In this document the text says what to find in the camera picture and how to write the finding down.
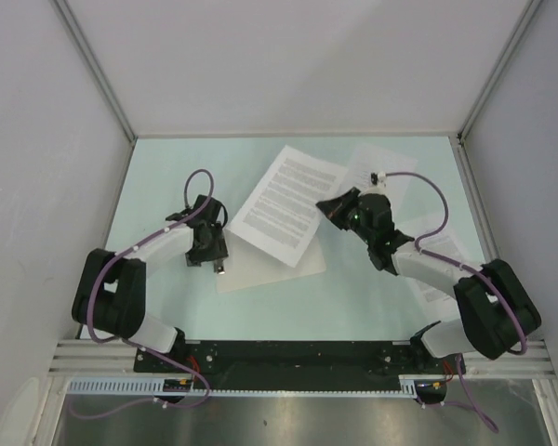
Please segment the sparse text paper sheet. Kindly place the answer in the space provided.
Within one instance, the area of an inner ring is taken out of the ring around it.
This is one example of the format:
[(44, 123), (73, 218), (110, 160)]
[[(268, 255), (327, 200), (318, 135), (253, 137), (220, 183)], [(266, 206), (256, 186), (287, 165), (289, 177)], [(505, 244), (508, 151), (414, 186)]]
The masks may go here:
[(414, 157), (401, 154), (396, 151), (383, 149), (368, 143), (358, 145), (347, 165), (347, 172), (339, 192), (345, 192), (351, 188), (365, 191), (372, 187), (371, 175), (381, 177), (391, 172), (414, 172), (418, 165)]

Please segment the dense text paper sheet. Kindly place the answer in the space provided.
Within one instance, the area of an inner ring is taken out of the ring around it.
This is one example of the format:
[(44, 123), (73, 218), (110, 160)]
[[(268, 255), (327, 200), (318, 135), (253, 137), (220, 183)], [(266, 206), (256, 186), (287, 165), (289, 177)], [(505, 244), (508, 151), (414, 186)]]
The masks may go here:
[(321, 221), (317, 203), (336, 196), (347, 169), (285, 146), (229, 224), (229, 232), (294, 268)]

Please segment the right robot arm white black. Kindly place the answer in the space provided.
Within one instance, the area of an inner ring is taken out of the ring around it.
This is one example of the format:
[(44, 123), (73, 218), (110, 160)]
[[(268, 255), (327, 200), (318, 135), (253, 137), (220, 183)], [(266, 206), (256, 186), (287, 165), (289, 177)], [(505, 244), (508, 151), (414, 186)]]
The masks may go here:
[(316, 207), (336, 228), (365, 243), (375, 269), (422, 282), (455, 300), (458, 318), (435, 321), (414, 335), (420, 343), (410, 349), (410, 360), (418, 371), (431, 373), (444, 357), (457, 353), (476, 351), (490, 360), (522, 354), (527, 336), (541, 326), (536, 306), (508, 262), (496, 258), (474, 267), (419, 248), (395, 227), (391, 203), (379, 189), (352, 188)]

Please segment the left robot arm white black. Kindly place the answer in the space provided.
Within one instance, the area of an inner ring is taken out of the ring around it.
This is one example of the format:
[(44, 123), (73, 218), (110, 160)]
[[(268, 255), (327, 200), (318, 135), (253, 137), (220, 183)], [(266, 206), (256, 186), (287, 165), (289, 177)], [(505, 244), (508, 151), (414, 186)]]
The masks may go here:
[(199, 195), (194, 206), (166, 218), (168, 225), (118, 258), (95, 249), (86, 258), (72, 306), (73, 320), (154, 351), (155, 361), (174, 372), (186, 362), (185, 333), (147, 312), (147, 279), (184, 256), (188, 267), (210, 263), (222, 274), (229, 257), (224, 237), (228, 212), (214, 198)]

